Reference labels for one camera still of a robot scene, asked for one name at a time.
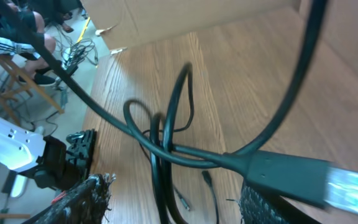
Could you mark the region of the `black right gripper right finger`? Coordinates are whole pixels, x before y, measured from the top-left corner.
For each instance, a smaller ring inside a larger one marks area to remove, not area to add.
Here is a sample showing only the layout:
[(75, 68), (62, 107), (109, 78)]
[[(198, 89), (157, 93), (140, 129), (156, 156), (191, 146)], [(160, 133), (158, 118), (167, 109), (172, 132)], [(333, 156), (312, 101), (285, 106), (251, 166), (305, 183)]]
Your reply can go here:
[(238, 204), (243, 223), (320, 224), (281, 196), (258, 192), (245, 183)]

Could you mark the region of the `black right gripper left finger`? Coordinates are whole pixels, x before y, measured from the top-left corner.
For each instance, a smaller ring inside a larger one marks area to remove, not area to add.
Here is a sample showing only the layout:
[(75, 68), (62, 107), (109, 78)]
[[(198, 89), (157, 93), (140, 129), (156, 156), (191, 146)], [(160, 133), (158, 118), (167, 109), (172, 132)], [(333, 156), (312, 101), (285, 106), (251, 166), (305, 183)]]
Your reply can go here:
[(115, 174), (92, 174), (24, 224), (101, 223), (115, 179)]

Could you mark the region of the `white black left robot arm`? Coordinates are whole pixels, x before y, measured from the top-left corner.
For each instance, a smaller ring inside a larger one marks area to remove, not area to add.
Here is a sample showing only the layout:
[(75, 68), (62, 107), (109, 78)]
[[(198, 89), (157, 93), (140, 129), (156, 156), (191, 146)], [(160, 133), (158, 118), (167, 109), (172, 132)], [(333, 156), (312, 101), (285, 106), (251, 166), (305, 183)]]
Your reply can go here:
[(23, 129), (0, 117), (0, 163), (41, 189), (69, 190), (85, 180), (86, 169), (69, 161), (65, 143)]

